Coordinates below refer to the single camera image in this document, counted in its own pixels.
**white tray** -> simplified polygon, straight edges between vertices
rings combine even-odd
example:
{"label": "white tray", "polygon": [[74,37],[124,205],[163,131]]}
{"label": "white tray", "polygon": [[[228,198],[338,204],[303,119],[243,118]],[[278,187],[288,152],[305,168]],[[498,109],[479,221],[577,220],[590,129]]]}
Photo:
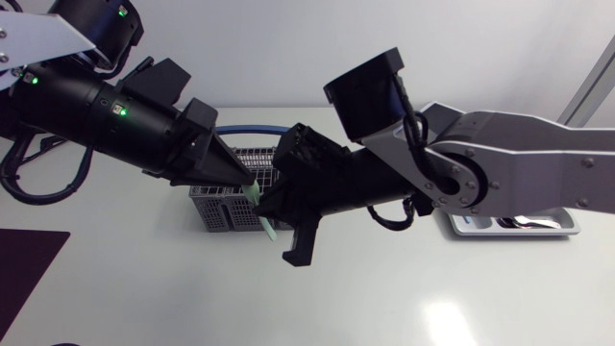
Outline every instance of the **white tray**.
{"label": "white tray", "polygon": [[458,235],[576,235],[580,232],[577,220],[564,208],[545,210],[525,216],[552,220],[559,223],[562,228],[509,229],[498,225],[493,217],[449,215],[453,229]]}

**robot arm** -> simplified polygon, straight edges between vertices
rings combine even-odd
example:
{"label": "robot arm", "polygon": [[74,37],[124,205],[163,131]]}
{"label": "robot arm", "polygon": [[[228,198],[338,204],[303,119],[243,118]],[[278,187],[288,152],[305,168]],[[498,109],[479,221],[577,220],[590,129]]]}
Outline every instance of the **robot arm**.
{"label": "robot arm", "polygon": [[[183,111],[173,107],[190,79],[174,62],[148,58],[115,86],[105,82],[121,72],[144,33],[129,0],[57,0],[48,15],[1,11],[0,21],[0,40],[8,43],[0,90],[11,86],[0,91],[0,136],[15,142],[0,165],[0,183],[15,199],[46,205],[68,197],[85,179],[94,150],[171,185],[254,181],[215,132],[214,108],[197,99]],[[33,196],[17,184],[37,133],[87,148],[75,181],[59,193]]]}
{"label": "robot arm", "polygon": [[354,153],[302,124],[274,157],[284,175],[256,213],[295,227],[291,264],[309,265],[321,217],[411,198],[419,215],[509,217],[555,207],[615,212],[615,132],[534,116],[463,113],[407,101],[392,49],[325,86]]}

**gray screw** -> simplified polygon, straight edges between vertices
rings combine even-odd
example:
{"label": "gray screw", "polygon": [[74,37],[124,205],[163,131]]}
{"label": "gray screw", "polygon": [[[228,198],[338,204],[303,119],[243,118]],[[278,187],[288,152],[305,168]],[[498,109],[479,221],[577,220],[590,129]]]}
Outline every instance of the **gray screw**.
{"label": "gray screw", "polygon": [[594,162],[594,159],[592,158],[585,158],[580,162],[580,164],[585,168],[591,168],[594,165],[596,165],[596,163]]}
{"label": "gray screw", "polygon": [[21,67],[16,67],[16,68],[11,69],[11,74],[14,77],[21,77],[21,73],[23,73],[23,70],[21,69]]}
{"label": "gray screw", "polygon": [[589,200],[587,198],[580,198],[577,201],[577,207],[579,207],[579,208],[587,208],[587,207],[589,207]]}

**white panel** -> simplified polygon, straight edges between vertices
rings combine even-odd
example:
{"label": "white panel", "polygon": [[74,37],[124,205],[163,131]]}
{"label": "white panel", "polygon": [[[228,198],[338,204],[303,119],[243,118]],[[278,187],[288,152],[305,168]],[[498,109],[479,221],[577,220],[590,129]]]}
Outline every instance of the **white panel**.
{"label": "white panel", "polygon": [[[22,1],[44,12],[51,0]],[[193,76],[181,104],[324,106],[322,86],[399,46],[411,100],[557,119],[615,32],[612,0],[151,1],[130,58]]]}

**black cable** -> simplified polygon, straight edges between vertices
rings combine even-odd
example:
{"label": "black cable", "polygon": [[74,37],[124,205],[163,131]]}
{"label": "black cable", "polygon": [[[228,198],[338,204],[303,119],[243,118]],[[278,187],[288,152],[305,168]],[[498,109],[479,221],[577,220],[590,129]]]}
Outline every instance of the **black cable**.
{"label": "black cable", "polygon": [[16,0],[6,0],[6,2],[7,4],[11,5],[12,9],[16,12],[23,12],[23,9],[21,8],[21,6],[19,6],[19,4],[17,4]]}
{"label": "black cable", "polygon": [[40,140],[40,149],[37,153],[32,154],[31,156],[25,158],[24,160],[21,161],[20,165],[24,165],[26,163],[29,163],[39,157],[41,157],[42,155],[48,153],[49,151],[65,144],[67,142],[66,139],[60,137],[60,136],[49,136],[46,138],[43,138]]}
{"label": "black cable", "polygon": [[404,207],[404,213],[406,214],[406,220],[404,221],[391,221],[382,218],[378,215],[373,206],[367,207],[367,211],[369,211],[369,214],[372,215],[372,218],[381,226],[385,227],[388,230],[398,232],[407,230],[410,226],[412,226],[412,223],[414,222],[414,213],[416,212],[414,205],[412,204],[411,197],[405,198],[402,202],[402,206]]}
{"label": "black cable", "polygon": [[24,129],[17,134],[17,138],[15,139],[15,143],[12,145],[11,150],[2,160],[2,163],[0,163],[0,184],[14,199],[25,204],[44,206],[58,203],[76,192],[77,189],[84,183],[87,177],[87,172],[89,171],[94,150],[91,146],[86,148],[86,152],[84,153],[84,157],[79,165],[79,170],[77,171],[75,179],[64,190],[47,195],[32,195],[21,189],[17,183],[17,180],[19,179],[17,170],[19,169],[26,150],[28,150],[28,147],[30,146],[35,134],[36,131],[32,129]]}
{"label": "black cable", "polygon": [[[427,179],[433,181],[436,186],[442,191],[449,191],[452,188],[450,184],[446,180],[446,178],[440,176],[436,169],[435,165],[431,161],[430,157],[427,155],[427,151],[425,150],[427,146],[427,134],[428,134],[428,123],[427,119],[423,114],[419,112],[415,112],[410,105],[410,101],[407,97],[407,94],[403,92],[404,86],[402,85],[400,78],[394,78],[393,83],[395,87],[400,91],[400,98],[402,99],[402,107],[404,108],[404,112],[406,115],[402,120],[404,125],[404,134],[406,136],[406,142],[408,145],[408,150],[414,159],[414,164],[416,164],[417,168]],[[418,122],[421,121],[423,124],[423,129],[419,129]]]}

